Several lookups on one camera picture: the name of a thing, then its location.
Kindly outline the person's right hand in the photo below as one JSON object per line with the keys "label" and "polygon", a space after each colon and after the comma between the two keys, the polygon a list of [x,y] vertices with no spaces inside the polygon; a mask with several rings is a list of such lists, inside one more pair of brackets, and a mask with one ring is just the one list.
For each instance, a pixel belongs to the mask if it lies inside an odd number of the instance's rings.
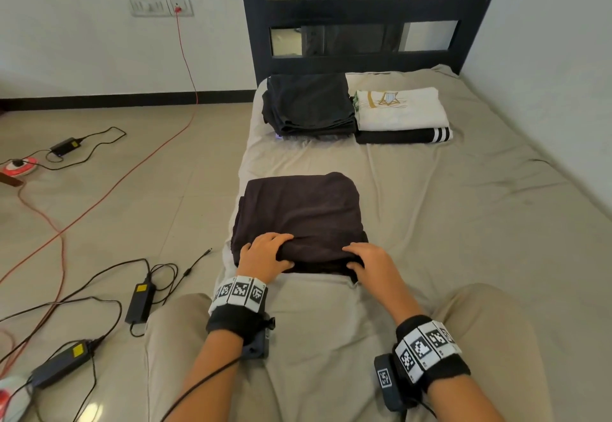
{"label": "person's right hand", "polygon": [[363,287],[387,310],[397,325],[422,313],[410,293],[393,259],[371,243],[351,243],[343,251],[358,256],[368,269],[368,282]]}

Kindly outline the person's left hand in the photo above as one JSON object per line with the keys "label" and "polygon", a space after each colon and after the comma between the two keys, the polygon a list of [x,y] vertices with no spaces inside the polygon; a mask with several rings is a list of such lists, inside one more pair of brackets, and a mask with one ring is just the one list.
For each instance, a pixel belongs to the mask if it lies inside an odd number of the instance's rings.
{"label": "person's left hand", "polygon": [[277,253],[279,248],[294,238],[289,233],[264,233],[252,243],[241,248],[236,276],[256,278],[264,284],[270,284],[281,273],[277,272]]}

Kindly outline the dark brown garment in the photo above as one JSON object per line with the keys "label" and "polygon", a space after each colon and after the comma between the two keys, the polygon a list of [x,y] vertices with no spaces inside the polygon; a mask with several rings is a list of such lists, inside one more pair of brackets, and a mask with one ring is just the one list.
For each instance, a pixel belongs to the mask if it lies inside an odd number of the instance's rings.
{"label": "dark brown garment", "polygon": [[360,195],[353,181],[339,172],[250,180],[239,198],[230,241],[237,266],[241,248],[264,233],[294,237],[277,253],[295,265],[287,273],[344,276],[355,284],[349,262],[361,259],[344,251],[368,242],[362,224]]}

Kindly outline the person's right forearm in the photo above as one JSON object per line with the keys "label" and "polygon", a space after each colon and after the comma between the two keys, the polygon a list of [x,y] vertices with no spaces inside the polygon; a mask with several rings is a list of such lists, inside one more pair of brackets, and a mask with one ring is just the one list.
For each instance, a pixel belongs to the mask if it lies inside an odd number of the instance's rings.
{"label": "person's right forearm", "polygon": [[425,371],[418,385],[427,394],[438,422],[506,422],[459,356],[441,360]]}

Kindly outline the person's left forearm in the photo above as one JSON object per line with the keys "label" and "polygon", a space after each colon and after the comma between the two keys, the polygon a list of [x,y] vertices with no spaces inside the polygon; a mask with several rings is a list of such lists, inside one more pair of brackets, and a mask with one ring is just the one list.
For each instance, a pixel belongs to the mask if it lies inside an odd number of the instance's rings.
{"label": "person's left forearm", "polygon": [[209,333],[162,422],[228,422],[242,347],[233,333]]}

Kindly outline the left black wristband with markers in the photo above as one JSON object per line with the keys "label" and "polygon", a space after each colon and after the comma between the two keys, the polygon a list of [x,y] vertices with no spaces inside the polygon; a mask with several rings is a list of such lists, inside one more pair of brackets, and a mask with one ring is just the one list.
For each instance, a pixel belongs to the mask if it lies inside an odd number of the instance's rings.
{"label": "left black wristband with markers", "polygon": [[251,344],[271,321],[266,312],[267,293],[267,284],[257,278],[226,279],[213,297],[206,331],[228,331],[239,336],[243,345]]}

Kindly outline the black wristband with markers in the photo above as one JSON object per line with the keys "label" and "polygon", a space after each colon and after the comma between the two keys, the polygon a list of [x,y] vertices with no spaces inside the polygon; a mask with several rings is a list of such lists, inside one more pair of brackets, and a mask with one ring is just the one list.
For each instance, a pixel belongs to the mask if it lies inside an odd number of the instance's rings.
{"label": "black wristband with markers", "polygon": [[271,321],[266,312],[267,293],[267,284],[257,278],[226,279],[213,297],[206,331],[228,331],[239,336],[243,345],[251,344]]}
{"label": "black wristband with markers", "polygon": [[462,351],[442,322],[413,316],[396,327],[395,335],[393,354],[400,375],[424,394],[438,380],[471,375]]}

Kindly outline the right black wristband with markers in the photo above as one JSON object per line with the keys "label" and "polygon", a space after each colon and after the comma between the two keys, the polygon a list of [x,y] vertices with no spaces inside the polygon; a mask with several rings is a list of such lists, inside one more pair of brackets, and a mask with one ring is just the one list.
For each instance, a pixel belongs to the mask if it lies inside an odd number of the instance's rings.
{"label": "right black wristband with markers", "polygon": [[396,327],[395,335],[393,354],[400,375],[424,394],[438,380],[471,375],[462,351],[442,322],[413,316]]}

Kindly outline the mattress with beige sheet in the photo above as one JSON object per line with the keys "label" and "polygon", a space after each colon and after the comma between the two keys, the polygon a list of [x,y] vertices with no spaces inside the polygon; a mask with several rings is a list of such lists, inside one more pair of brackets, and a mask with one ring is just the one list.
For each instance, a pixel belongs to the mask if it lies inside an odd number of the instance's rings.
{"label": "mattress with beige sheet", "polygon": [[[438,90],[454,137],[438,145],[276,139],[253,101],[247,182],[339,172],[363,228],[424,308],[447,326],[508,422],[612,422],[612,218],[445,66],[348,74],[357,90]],[[240,365],[231,422],[399,422],[373,359],[392,320],[362,286],[282,274],[264,363]]]}

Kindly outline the black folded garment white stripes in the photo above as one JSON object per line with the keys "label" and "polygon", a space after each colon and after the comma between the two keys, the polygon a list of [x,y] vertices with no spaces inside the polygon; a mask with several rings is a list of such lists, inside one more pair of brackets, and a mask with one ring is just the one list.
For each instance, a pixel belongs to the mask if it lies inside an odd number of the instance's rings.
{"label": "black folded garment white stripes", "polygon": [[356,142],[359,145],[418,145],[443,143],[454,136],[449,127],[433,127],[404,131],[357,131]]}

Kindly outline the black power adapter yellow label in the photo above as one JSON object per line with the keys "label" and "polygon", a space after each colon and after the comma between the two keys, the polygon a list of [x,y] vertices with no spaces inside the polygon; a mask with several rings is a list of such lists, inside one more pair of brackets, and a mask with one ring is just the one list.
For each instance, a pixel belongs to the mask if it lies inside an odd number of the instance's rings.
{"label": "black power adapter yellow label", "polygon": [[48,388],[87,363],[94,355],[93,343],[92,340],[77,341],[37,366],[31,373],[31,387]]}
{"label": "black power adapter yellow label", "polygon": [[147,322],[156,291],[157,287],[149,278],[135,286],[127,308],[125,323],[138,325]]}

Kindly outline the dark grey folded clothes stack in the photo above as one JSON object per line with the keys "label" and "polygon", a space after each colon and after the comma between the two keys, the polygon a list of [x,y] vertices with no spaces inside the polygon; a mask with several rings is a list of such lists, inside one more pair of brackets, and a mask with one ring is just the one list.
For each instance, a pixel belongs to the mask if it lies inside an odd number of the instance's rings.
{"label": "dark grey folded clothes stack", "polygon": [[345,73],[272,75],[266,79],[262,98],[264,123],[281,138],[346,136],[357,131]]}

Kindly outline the white folded garment gold print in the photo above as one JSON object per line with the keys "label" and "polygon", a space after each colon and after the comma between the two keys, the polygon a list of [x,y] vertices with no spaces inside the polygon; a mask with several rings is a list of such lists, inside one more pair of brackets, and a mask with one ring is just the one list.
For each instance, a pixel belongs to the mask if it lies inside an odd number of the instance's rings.
{"label": "white folded garment gold print", "polygon": [[449,127],[434,87],[407,91],[356,91],[353,96],[360,131],[407,131]]}

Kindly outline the black skirting board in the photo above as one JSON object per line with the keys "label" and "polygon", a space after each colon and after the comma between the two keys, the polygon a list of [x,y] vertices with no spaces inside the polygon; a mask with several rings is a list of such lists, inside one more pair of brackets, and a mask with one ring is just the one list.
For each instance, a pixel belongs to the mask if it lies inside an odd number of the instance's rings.
{"label": "black skirting board", "polygon": [[228,90],[11,98],[0,99],[0,112],[250,103],[254,97],[255,90]]}

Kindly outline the small black power adapter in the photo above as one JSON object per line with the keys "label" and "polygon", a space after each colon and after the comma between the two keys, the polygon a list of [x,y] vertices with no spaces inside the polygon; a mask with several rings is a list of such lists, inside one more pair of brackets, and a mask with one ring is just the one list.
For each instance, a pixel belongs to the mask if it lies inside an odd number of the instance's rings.
{"label": "small black power adapter", "polygon": [[71,137],[66,139],[52,147],[50,147],[49,153],[58,158],[63,158],[65,155],[81,147],[81,143],[84,138]]}

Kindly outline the red white extension reel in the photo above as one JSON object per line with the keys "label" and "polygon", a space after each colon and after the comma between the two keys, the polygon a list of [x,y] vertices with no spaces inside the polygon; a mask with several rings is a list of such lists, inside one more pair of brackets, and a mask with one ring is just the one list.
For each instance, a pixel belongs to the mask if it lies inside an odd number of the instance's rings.
{"label": "red white extension reel", "polygon": [[3,165],[0,170],[2,174],[11,178],[20,178],[35,171],[39,164],[38,159],[27,157],[24,159],[12,159]]}

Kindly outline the white red round device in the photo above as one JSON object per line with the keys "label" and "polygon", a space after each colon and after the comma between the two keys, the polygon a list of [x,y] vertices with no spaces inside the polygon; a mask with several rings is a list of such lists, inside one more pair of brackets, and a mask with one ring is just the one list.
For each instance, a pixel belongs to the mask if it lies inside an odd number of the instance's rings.
{"label": "white red round device", "polygon": [[28,378],[0,379],[0,422],[21,422],[31,404],[29,389]]}

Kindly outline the black bed headboard frame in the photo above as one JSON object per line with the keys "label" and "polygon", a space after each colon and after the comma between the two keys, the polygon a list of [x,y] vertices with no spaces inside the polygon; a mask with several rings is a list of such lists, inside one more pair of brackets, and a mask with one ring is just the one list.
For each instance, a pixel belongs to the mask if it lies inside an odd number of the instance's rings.
{"label": "black bed headboard frame", "polygon": [[[447,65],[460,74],[491,0],[243,0],[256,83],[276,74],[411,72]],[[274,56],[271,29],[457,21],[446,50]]]}

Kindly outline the white wall switch panel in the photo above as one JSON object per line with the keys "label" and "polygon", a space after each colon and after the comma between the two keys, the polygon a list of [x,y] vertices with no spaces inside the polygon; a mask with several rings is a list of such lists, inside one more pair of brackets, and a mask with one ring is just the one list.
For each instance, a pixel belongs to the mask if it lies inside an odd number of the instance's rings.
{"label": "white wall switch panel", "polygon": [[128,0],[133,17],[170,17],[171,10],[166,0]]}

